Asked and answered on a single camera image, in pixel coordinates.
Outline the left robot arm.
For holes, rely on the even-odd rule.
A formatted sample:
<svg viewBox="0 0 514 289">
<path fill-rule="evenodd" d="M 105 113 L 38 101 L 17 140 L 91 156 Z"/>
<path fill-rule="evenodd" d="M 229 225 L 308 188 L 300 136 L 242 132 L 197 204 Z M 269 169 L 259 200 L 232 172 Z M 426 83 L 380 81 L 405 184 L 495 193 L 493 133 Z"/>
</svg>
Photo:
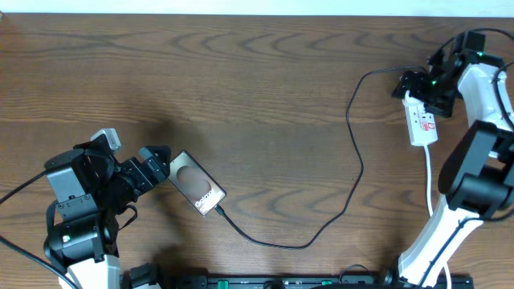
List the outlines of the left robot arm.
<svg viewBox="0 0 514 289">
<path fill-rule="evenodd" d="M 45 164 L 56 199 L 47 209 L 43 248 L 62 287 L 120 287 L 116 218 L 169 176 L 170 147 L 145 146 L 140 160 L 123 162 L 114 156 L 119 147 L 100 134 Z"/>
</svg>

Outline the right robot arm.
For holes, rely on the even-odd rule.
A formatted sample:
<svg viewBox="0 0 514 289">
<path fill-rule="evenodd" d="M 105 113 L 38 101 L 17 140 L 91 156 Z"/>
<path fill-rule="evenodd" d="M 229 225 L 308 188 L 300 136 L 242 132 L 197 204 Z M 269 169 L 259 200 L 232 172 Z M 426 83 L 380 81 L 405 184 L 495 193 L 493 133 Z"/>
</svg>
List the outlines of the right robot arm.
<svg viewBox="0 0 514 289">
<path fill-rule="evenodd" d="M 513 215 L 513 107 L 505 80 L 508 63 L 486 53 L 486 29 L 447 41 L 428 60 L 429 71 L 405 72 L 392 92 L 416 121 L 410 131 L 429 132 L 422 113 L 449 118 L 463 100 L 469 129 L 439 174 L 441 197 L 422 232 L 386 272 L 392 287 L 433 288 L 459 245 L 485 222 Z"/>
</svg>

